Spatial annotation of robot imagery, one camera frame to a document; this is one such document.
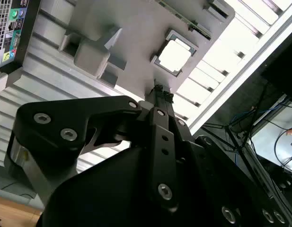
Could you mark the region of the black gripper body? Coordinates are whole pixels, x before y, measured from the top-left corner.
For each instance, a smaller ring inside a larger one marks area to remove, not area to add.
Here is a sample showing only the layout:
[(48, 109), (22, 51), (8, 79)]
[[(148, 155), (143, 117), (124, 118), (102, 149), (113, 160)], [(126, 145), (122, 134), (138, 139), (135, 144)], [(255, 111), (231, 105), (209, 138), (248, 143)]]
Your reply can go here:
[(279, 206), (208, 137), (127, 149), (60, 185), (39, 227), (287, 227)]

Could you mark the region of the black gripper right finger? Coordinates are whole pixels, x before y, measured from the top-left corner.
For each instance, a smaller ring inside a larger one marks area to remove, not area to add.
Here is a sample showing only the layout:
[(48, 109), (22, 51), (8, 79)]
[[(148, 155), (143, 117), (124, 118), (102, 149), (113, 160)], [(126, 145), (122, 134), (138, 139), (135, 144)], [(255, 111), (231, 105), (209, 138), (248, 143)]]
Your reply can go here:
[(165, 92), (165, 104), (169, 116), (169, 130), (174, 134), (175, 153), (178, 160), (189, 161), (192, 155), (203, 152), (203, 147), (195, 143), (195, 138), (186, 123), (175, 116), (173, 109), (173, 97), (170, 92)]

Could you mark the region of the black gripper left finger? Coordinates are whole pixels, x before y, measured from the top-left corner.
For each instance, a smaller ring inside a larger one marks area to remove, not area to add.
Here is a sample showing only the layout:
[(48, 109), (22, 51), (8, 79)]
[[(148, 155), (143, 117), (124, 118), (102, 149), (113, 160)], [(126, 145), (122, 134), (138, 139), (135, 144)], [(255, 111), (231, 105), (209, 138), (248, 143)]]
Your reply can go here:
[(165, 92), (157, 85), (141, 102), (106, 96), (24, 104), (16, 113), (6, 161), (45, 207), (64, 182), (127, 149), (145, 149), (162, 164), (160, 148), (176, 156)]

